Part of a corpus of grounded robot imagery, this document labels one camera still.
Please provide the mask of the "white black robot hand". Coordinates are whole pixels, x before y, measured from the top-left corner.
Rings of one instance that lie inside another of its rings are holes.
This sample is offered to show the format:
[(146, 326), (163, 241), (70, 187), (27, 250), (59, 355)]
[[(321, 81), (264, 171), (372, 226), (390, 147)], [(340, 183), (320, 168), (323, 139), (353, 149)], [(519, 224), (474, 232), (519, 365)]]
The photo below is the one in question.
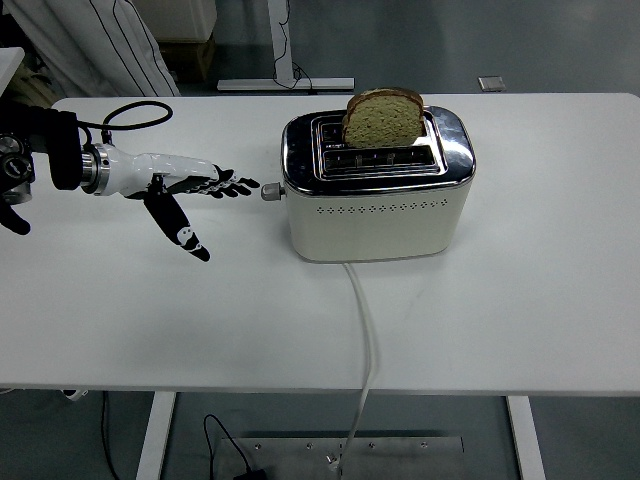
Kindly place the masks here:
[(126, 154), (107, 149), (110, 171), (102, 193), (119, 193), (143, 202), (162, 233), (175, 245), (207, 262), (209, 251), (201, 244), (177, 194), (199, 194), (215, 199), (249, 196), (260, 187), (252, 178), (240, 177), (233, 169), (223, 169), (208, 161), (177, 155)]

